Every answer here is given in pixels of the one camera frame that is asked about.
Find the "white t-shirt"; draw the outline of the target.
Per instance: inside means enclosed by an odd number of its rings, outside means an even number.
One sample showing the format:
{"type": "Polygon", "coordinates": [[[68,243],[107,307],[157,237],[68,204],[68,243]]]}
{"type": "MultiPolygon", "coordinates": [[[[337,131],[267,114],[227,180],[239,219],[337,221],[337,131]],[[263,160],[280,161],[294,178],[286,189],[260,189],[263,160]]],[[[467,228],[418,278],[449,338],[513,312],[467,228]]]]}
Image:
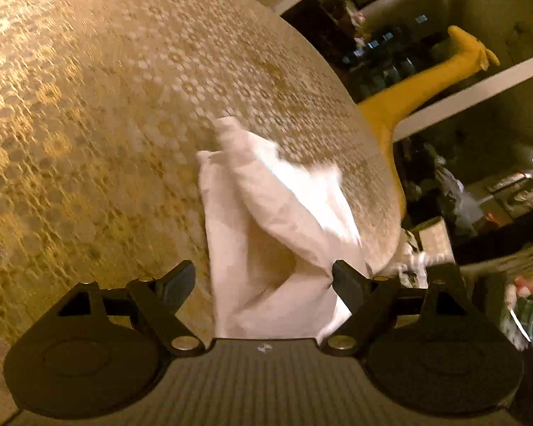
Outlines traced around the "white t-shirt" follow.
{"type": "Polygon", "coordinates": [[[325,339],[351,314],[333,263],[368,273],[339,167],[286,162],[231,116],[214,125],[220,148],[197,159],[215,335],[325,339]]]}

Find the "gold lace tablecloth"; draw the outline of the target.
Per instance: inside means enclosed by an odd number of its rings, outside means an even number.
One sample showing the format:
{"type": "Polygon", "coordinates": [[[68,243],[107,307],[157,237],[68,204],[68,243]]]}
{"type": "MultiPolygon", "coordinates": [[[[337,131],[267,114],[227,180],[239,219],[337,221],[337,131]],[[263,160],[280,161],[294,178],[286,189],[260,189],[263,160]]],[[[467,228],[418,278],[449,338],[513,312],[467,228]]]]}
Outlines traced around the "gold lace tablecloth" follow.
{"type": "Polygon", "coordinates": [[[255,0],[0,0],[0,424],[10,346],[79,282],[182,260],[181,321],[214,332],[196,155],[231,115],[297,164],[337,164],[367,263],[399,243],[395,184],[342,82],[255,0]]]}

